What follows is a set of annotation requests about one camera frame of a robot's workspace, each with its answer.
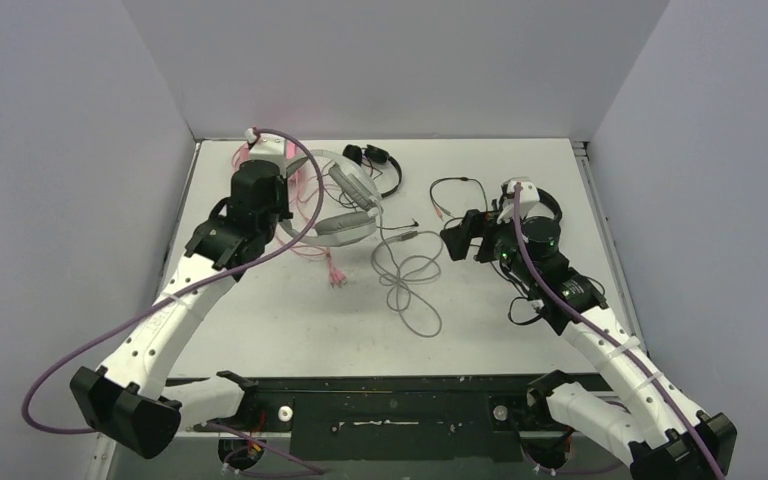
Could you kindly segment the white grey gaming headset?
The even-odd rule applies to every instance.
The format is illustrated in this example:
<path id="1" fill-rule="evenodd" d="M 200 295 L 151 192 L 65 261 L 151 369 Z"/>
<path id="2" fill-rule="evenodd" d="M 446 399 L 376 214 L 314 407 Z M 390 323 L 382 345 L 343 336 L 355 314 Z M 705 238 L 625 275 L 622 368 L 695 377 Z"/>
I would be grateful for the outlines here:
<path id="1" fill-rule="evenodd" d="M 322 250 L 335 249 L 359 243 L 377 233 L 380 242 L 370 254 L 370 265 L 379 276 L 381 285 L 388 288 L 387 307 L 395 312 L 405 327 L 420 338 L 434 338 L 442 332 L 442 315 L 429 301 L 424 299 L 411 288 L 413 284 L 430 282 L 439 278 L 441 269 L 438 264 L 439 253 L 432 256 L 410 255 L 402 261 L 397 261 L 393 245 L 399 242 L 429 236 L 429 231 L 419 231 L 418 225 L 400 227 L 398 235 L 386 234 L 388 228 L 383 225 L 384 199 L 398 191 L 396 186 L 380 191 L 368 166 L 390 164 L 396 172 L 396 178 L 401 181 L 403 173 L 399 163 L 392 155 L 373 145 L 360 147 L 349 144 L 341 153 L 330 150 L 314 150 L 316 160 L 326 160 L 326 176 L 338 187 L 349 200 L 347 213 L 317 220 L 313 233 L 301 239 L 306 247 Z M 436 320 L 434 331 L 424 333 L 412 326 L 406 318 L 406 311 L 417 302 L 423 304 Z"/>

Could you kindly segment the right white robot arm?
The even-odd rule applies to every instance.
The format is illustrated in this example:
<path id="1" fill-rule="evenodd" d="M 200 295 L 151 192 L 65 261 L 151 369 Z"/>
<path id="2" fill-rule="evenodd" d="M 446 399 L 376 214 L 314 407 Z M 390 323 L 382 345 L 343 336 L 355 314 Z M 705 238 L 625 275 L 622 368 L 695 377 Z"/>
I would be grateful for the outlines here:
<path id="1" fill-rule="evenodd" d="M 610 452 L 635 479 L 723 479 L 736 442 L 735 425 L 709 414 L 654 365 L 617 319 L 589 277 L 559 250 L 560 226 L 532 216 L 520 226 L 470 210 L 440 236 L 454 261 L 495 263 L 502 275 L 540 302 L 538 315 L 578 350 L 617 396 L 587 391 L 559 370 L 532 382 L 526 414 L 536 426 L 568 426 Z"/>

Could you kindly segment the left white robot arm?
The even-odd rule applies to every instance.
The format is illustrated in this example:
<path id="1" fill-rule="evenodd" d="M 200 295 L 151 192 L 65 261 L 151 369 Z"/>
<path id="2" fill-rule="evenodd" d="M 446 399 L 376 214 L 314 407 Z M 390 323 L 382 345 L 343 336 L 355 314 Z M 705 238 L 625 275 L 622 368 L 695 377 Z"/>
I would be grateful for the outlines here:
<path id="1" fill-rule="evenodd" d="M 207 313 L 242 278 L 241 266 L 264 254 L 288 211 L 280 166 L 249 160 L 233 174 L 229 196 L 197 226 L 150 314 L 97 368 L 73 375 L 70 390 L 89 427 L 152 459 L 187 427 L 223 419 L 244 430 L 257 421 L 258 401 L 230 371 L 178 386 L 167 379 Z"/>

